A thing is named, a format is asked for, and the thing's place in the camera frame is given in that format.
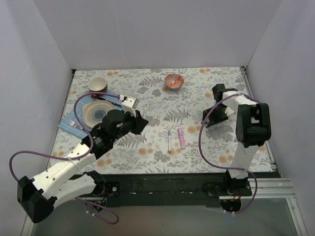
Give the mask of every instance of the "bowl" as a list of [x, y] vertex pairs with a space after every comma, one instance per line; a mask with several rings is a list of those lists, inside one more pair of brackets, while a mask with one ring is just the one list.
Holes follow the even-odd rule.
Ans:
[[179, 89], [184, 84], [184, 78], [179, 74], [169, 74], [165, 77], [164, 83], [171, 90]]

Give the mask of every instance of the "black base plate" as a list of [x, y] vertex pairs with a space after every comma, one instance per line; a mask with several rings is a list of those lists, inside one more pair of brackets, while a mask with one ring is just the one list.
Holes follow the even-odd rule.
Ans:
[[[257, 178], [277, 178], [278, 172], [255, 173]], [[108, 207], [120, 206], [207, 206], [220, 207], [220, 192], [209, 196], [203, 186], [209, 182], [222, 184], [225, 173], [216, 174], [157, 174], [157, 175], [103, 175], [112, 187], [119, 184], [115, 196], [109, 197]], [[242, 190], [242, 196], [250, 196], [251, 189]]]

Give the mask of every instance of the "table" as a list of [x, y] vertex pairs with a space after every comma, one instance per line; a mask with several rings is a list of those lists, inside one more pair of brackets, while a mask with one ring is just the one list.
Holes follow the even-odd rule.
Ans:
[[[184, 77], [180, 90], [171, 91], [164, 84], [166, 75], [176, 73]], [[248, 94], [238, 67], [179, 68], [179, 69], [130, 69], [76, 71], [69, 90], [63, 116], [73, 109], [77, 98], [88, 92], [88, 81], [103, 76], [108, 89], [123, 95], [137, 97], [137, 109], [143, 113], [149, 125], [141, 135], [128, 134], [114, 144], [114, 148], [80, 173], [96, 170], [101, 174], [156, 174], [156, 173], [221, 173], [203, 161], [198, 150], [198, 134], [202, 111], [215, 103], [212, 87], [225, 84]], [[202, 150], [209, 161], [229, 166], [237, 147], [235, 138], [236, 115], [217, 124], [202, 134]], [[177, 128], [182, 127], [186, 149], [181, 150]], [[168, 153], [167, 131], [172, 132], [172, 152]], [[80, 139], [58, 129], [53, 155], [64, 157], [80, 142]], [[50, 159], [48, 167], [58, 160]], [[270, 172], [270, 155], [262, 146], [254, 157], [250, 170]]]

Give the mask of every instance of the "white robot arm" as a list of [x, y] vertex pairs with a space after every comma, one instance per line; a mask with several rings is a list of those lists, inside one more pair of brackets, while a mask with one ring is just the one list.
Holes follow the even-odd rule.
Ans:
[[[239, 94], [234, 88], [225, 88], [223, 84], [217, 84], [212, 89], [216, 102]], [[271, 137], [269, 107], [265, 103], [255, 102], [243, 95], [233, 96], [217, 106], [209, 116], [207, 127], [228, 119], [225, 114], [229, 107], [237, 113], [236, 138], [237, 149], [230, 167], [244, 168], [248, 170], [258, 148]], [[203, 111], [203, 120], [210, 109]], [[248, 173], [241, 170], [227, 171], [232, 188], [242, 186], [247, 181]]]
[[88, 136], [60, 161], [44, 172], [29, 179], [24, 176], [18, 181], [18, 202], [34, 223], [48, 217], [58, 205], [83, 194], [99, 196], [104, 193], [105, 180], [96, 171], [84, 173], [78, 179], [69, 180], [83, 167], [95, 162], [113, 148], [113, 143], [131, 132], [140, 134], [149, 123], [141, 117], [135, 107], [136, 98], [121, 95], [123, 111], [111, 110], [90, 132], [94, 145], [86, 156], [72, 160], [86, 153], [91, 146]]

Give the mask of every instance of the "pink marker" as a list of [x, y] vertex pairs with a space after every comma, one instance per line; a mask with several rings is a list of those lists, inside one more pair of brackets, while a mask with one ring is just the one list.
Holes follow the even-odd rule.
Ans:
[[179, 144], [181, 146], [181, 149], [185, 149], [186, 145], [185, 145], [183, 129], [182, 128], [178, 128], [177, 129], [177, 133], [178, 133]]

